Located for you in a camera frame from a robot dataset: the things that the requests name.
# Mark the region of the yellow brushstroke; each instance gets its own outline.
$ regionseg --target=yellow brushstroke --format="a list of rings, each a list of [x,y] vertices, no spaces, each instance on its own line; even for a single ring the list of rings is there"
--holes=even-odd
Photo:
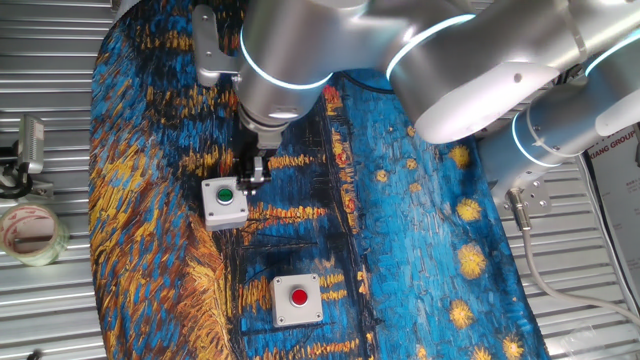
[[[353,168],[346,168],[340,170],[340,180],[346,183],[353,183],[353,178],[355,176],[355,171]]]
[[[265,349],[262,356],[256,356],[253,360],[294,360],[294,359],[317,359],[331,354],[349,354],[358,349],[359,339],[345,341],[343,343],[316,343],[313,345],[296,345],[289,351],[275,348],[273,351]]]
[[[305,166],[310,164],[314,160],[315,160],[314,158],[307,155],[274,156],[269,160],[269,169],[275,170],[275,169],[282,169],[282,168],[288,168],[288,167],[294,167],[294,166]]]
[[[327,115],[337,115],[337,109],[342,108],[342,99],[340,93],[333,86],[327,85],[322,90],[325,103],[327,106]]]
[[[384,170],[380,170],[376,173],[376,180],[380,182],[387,182],[387,180],[389,180],[389,174]]]
[[[417,193],[420,190],[422,190],[422,186],[418,183],[409,185],[409,191],[411,191],[412,193]]]
[[[519,360],[524,353],[522,342],[515,335],[509,335],[502,341],[502,349],[509,360]]]
[[[244,244],[248,245],[253,235],[266,227],[278,224],[296,224],[307,220],[316,220],[327,214],[327,209],[312,207],[297,207],[280,209],[272,205],[265,208],[264,203],[249,207],[249,221],[241,229]]]
[[[271,309],[271,293],[269,290],[269,281],[264,276],[260,280],[253,280],[240,288],[239,296],[239,312],[243,313],[245,309],[251,308],[255,314],[258,306],[264,310]]]
[[[347,290],[330,291],[322,294],[324,301],[337,301],[347,296]]]
[[[475,320],[469,305],[462,300],[455,300],[451,303],[449,317],[458,330],[466,328]]]
[[[460,260],[460,272],[469,280],[477,279],[487,266],[487,259],[477,245],[464,245],[458,250]]]
[[[483,347],[476,347],[471,360],[491,360],[491,354],[489,354],[489,350]]]
[[[449,157],[455,161],[458,169],[466,169],[469,167],[469,164],[471,164],[469,149],[464,145],[458,145],[451,149]]]
[[[407,169],[415,170],[416,168],[418,168],[418,162],[417,161],[415,161],[414,159],[407,160]]]
[[[193,39],[191,36],[179,35],[175,30],[160,37],[153,36],[149,30],[149,26],[147,25],[144,40],[142,41],[142,50],[152,50],[157,48],[192,52]]]
[[[369,276],[367,275],[367,270],[362,266],[362,271],[358,271],[358,281],[362,281],[360,287],[358,288],[358,292],[361,294],[369,294]]]
[[[479,220],[482,213],[482,208],[478,203],[471,199],[462,200],[456,207],[458,215],[464,221]]]
[[[326,276],[321,276],[319,279],[320,286],[325,288],[330,288],[335,284],[339,284],[344,282],[344,274],[331,274]]]
[[[418,360],[428,360],[427,350],[424,346],[418,346]]]

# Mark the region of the blue led ring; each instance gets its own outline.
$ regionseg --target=blue led ring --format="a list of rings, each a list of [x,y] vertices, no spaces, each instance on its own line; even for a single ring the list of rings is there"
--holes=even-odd
[[[243,39],[243,36],[242,36],[242,31],[243,30],[244,30],[244,28],[240,29],[240,47],[242,48],[242,54],[244,55],[244,58],[247,60],[247,63],[249,63],[249,65],[251,65],[253,70],[255,70],[255,72],[260,74],[260,76],[262,76],[265,80],[269,81],[270,83],[272,83],[274,85],[278,85],[278,86],[283,87],[285,89],[309,90],[309,89],[314,89],[314,88],[317,88],[318,86],[324,85],[324,83],[329,81],[331,76],[333,76],[333,73],[331,73],[326,78],[324,78],[324,79],[322,79],[322,80],[320,80],[318,82],[315,82],[313,84],[307,84],[307,85],[290,84],[288,82],[284,82],[282,80],[278,80],[278,79],[274,78],[273,76],[267,74],[264,70],[260,69],[260,67],[251,59],[251,56],[249,56],[249,52],[247,51],[247,48],[244,46],[244,39]]]
[[[387,67],[387,80],[389,80],[389,78],[391,78],[391,72],[393,71],[393,68],[396,67],[396,65],[398,65],[398,63],[400,62],[400,60],[402,60],[402,58],[407,55],[407,53],[409,53],[409,51],[411,51],[411,49],[413,49],[414,47],[416,47],[418,44],[420,44],[422,41],[424,41],[426,38],[435,35],[437,32],[442,31],[450,26],[453,25],[457,25],[457,24],[462,24],[463,22],[467,22],[471,19],[473,19],[474,17],[476,17],[474,14],[465,14],[465,15],[460,15],[460,16],[455,16],[452,17],[450,19],[447,19],[441,23],[438,23],[430,28],[428,28],[427,30],[421,32],[420,34],[414,36],[411,38],[411,40],[409,40],[409,42],[402,47],[402,49],[400,49],[400,51],[396,54],[396,56],[393,57],[393,59],[391,59],[391,62],[389,63],[389,66]]]
[[[600,64],[601,62],[603,62],[606,58],[608,58],[609,56],[611,56],[613,53],[615,53],[616,51],[622,49],[623,47],[631,44],[632,42],[636,41],[640,39],[640,30],[637,30],[635,32],[633,32],[631,35],[629,35],[626,39],[624,39],[623,41],[617,43],[614,47],[612,47],[611,49],[607,50],[604,54],[600,55],[594,62],[592,62],[589,67],[587,68],[587,71],[585,71],[585,75],[589,76],[589,73],[596,67],[598,66],[598,64]]]

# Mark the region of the corrugated metal surface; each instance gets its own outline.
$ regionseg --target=corrugated metal surface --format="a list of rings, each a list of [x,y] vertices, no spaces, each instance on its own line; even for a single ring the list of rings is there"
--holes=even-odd
[[[491,1],[474,3],[481,10]],[[0,0],[0,144],[16,139],[23,112],[46,121],[45,171],[39,179],[56,184],[50,206],[72,233],[69,250],[44,268],[22,266],[0,253],[3,360],[24,359],[35,348],[47,351],[47,360],[105,358],[89,263],[88,129],[91,73],[112,17],[109,0]],[[534,219],[540,270],[558,289],[622,302],[616,269],[578,168],[567,164],[555,169],[546,182],[554,211]],[[0,213],[10,205],[0,203]],[[564,357],[563,336],[583,320],[607,341],[605,352],[589,358],[621,358],[640,350],[638,333],[618,315],[541,293],[527,276],[515,224],[505,219],[504,225],[554,358]]]
[[[545,280],[558,290],[626,306],[629,293],[620,285],[620,271],[610,257],[584,174],[579,162],[571,162],[544,176],[553,210],[551,214],[532,217],[536,265]],[[610,310],[556,300],[542,292],[530,276],[515,221],[502,220],[529,304],[552,357],[568,359],[562,348],[563,338],[582,324],[589,324],[597,338],[590,344],[604,349],[580,359],[635,360],[640,351],[637,327]]]
[[[57,263],[29,268],[0,253],[0,359],[106,358],[89,263],[91,74],[113,13],[109,0],[0,0],[0,144],[23,112],[46,121],[50,205],[71,231]],[[10,202],[0,203],[4,212]]]

